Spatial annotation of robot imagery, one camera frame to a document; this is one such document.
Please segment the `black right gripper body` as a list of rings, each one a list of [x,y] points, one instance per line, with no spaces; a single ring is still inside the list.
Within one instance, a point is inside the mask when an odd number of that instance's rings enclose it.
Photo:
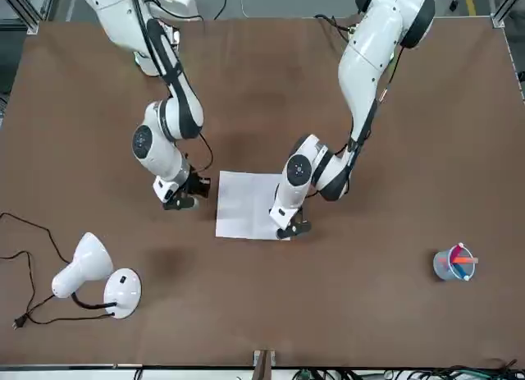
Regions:
[[[181,187],[181,197],[202,197],[207,199],[211,188],[211,179],[200,176],[197,172],[191,172],[186,182]]]

